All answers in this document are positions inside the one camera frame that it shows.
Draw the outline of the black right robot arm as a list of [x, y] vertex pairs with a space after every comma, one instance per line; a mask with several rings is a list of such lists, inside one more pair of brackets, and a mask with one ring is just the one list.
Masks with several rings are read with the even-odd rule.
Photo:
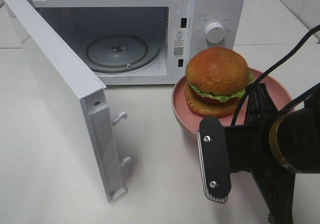
[[250, 172], [268, 207], [270, 224], [293, 223], [296, 174], [320, 172], [320, 86], [316, 84], [281, 110], [265, 84], [246, 88], [245, 124], [256, 124], [258, 166]]

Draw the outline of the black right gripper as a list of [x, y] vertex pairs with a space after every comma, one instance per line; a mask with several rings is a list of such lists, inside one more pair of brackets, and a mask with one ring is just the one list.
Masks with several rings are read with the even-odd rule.
[[268, 222], [292, 224], [295, 174], [280, 165], [281, 151], [270, 145], [270, 130], [278, 118], [266, 84], [258, 83], [248, 96], [244, 119], [245, 125], [255, 128], [249, 132], [254, 159], [251, 174], [269, 209]]

